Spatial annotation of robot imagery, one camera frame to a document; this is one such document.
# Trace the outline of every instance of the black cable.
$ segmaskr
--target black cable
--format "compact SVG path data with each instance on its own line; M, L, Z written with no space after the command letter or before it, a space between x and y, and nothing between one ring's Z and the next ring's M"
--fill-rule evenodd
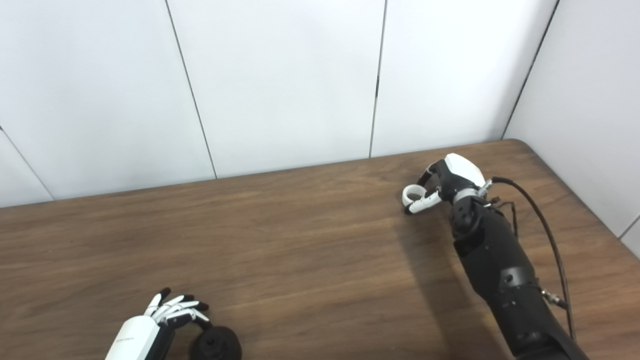
M513 201L505 201L502 204L498 205L495 209L499 210L505 205L511 205L511 222L513 223L513 234L516 236L516 238L518 238L518 218L516 217L516 203Z
M542 226L545 228L545 232L547 233L547 237L549 238L549 243L551 244L551 249L553 249L554 256L556 257L558 272L560 273L560 282L562 284L563 297L564 297L564 301L566 302L566 321L569 325L569 335L571 336L571 339L573 339L574 341L577 341L575 336L575 327L573 326L573 313L571 312L571 301L569 300L569 285L567 284L566 275L564 274L564 265L562 264L560 251L558 250L556 239L554 238L554 235L551 233L551 228L549 228L547 219L545 219L545 216L542 215L542 211L540 211L540 208L538 207L538 205L536 205L536 203L533 201L531 196L529 196L529 194L520 185L516 184L513 180L507 179L506 177L493 177L491 180L493 183L507 184L516 188L527 199L527 201L529 201L529 204L531 204L533 211L536 212L536 215L540 219Z

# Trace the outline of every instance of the robotic hand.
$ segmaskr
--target robotic hand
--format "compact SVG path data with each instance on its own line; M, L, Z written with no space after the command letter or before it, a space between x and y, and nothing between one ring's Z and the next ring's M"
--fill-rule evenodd
M175 329L190 322L203 330L191 346L191 360L241 360L236 334L228 327L213 326L201 313L209 309L207 304L196 301L193 295L179 295L163 304L169 293L171 289L162 289L142 315L122 325L106 360L163 360Z
M432 177L437 177L439 184L428 190L425 186ZM517 359L588 360L572 339L568 292L564 294L565 302L539 286L533 265L520 246L515 230L511 230L499 207L486 200L493 183L510 184L527 198L542 220L559 260L546 220L524 189L503 177L485 181L482 172L471 161L457 154L448 154L430 164L417 184L404 188L404 212L415 214L443 201L452 204L449 222L454 248L474 291L491 309ZM565 281L563 285L566 285L560 261L559 269ZM572 336L560 326L544 299L568 311Z

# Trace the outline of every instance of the wall seam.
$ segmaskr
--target wall seam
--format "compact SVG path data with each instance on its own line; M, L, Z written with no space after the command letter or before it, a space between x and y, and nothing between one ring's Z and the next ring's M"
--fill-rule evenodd
M556 14L556 10L558 9L559 3L560 3L560 0L556 0L556 5L554 6L553 11L551 12L551 16L549 17L549 22L547 23L545 32L542 33L542 38L540 39L540 43L538 44L536 54L533 56L533 60L531 61L531 65L529 66L529 70L527 71L527 76L524 78L524 81L522 82L522 87L520 87L520 92L518 92L518 97L516 98L516 101L513 104L513 108L511 109L511 114L509 114L509 119L507 119L507 124L504 126L504 130L502 132L502 136L500 137L500 139L504 139L504 135L507 133L507 128L509 127L509 124L511 123L511 119L513 118L513 114L515 113L516 108L518 107L518 103L520 102L520 97L522 96L522 92L524 91L525 86L527 86L529 75L531 75L531 70L533 69L533 65L536 63L536 60L538 59L538 54L540 53L540 49L542 48L542 43L544 43L545 37L547 36L547 32L549 31L549 26L551 25L551 22L554 20L554 15Z
M378 90L380 89L380 68L382 65L382 49L385 44L385 27L387 25L387 3L385 0L385 9L382 14L382 33L380 34L380 53L378 54L378 74L376 76L376 94L373 100L373 118L371 119L371 139L369 140L369 158L373 151L373 133L376 128L376 110L378 109Z
M189 71L187 70L187 63L184 61L184 55L182 54L182 47L180 46L180 40L178 39L178 32L175 29L173 23L173 16L171 15L171 8L169 7L169 1L164 0L166 5L166 11L169 14L169 20L171 21L171 28L173 29L173 35L175 36L175 43L178 45L178 52L180 52L180 59L182 60L182 67L184 68L184 74L187 77L187 83L189 84L189 91L191 92L191 98L193 99L193 106L196 108L196 114L198 115L198 121L200 122L200 129L202 130L202 137L204 138L204 144L207 147L207 153L209 154L209 160L211 161L211 168L213 169L213 176L217 179L218 173L216 172L216 166L213 163L213 156L211 155L211 149L209 148L209 141L207 140L207 134L204 131L204 125L202 124L202 117L200 117L200 110L198 109L198 103L196 102L196 95L193 93L193 87L191 86L191 78L189 77Z

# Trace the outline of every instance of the black fingertip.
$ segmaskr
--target black fingertip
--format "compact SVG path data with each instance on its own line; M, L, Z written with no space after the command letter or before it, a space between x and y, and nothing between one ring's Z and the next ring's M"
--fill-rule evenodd
M161 300L164 300L164 298L169 296L170 293L171 293L171 289L170 288L164 288L164 289L160 290L160 296L162 297Z
M209 310L209 305L201 302L198 305L196 305L195 309L198 310L198 311L207 311L207 310Z

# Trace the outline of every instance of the white wall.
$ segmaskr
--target white wall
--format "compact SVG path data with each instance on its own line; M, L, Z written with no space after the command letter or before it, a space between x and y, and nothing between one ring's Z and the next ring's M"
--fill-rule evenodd
M556 0L388 0L373 156L502 136Z
M384 0L170 0L219 177L369 155Z
M54 198L214 177L163 1L5 1L0 126Z
M561 0L506 133L617 236L640 214L639 13L634 0ZM637 229L624 241L640 255Z
M51 195L0 130L0 208L50 200Z
M554 1L5 2L0 126L55 199L489 140Z

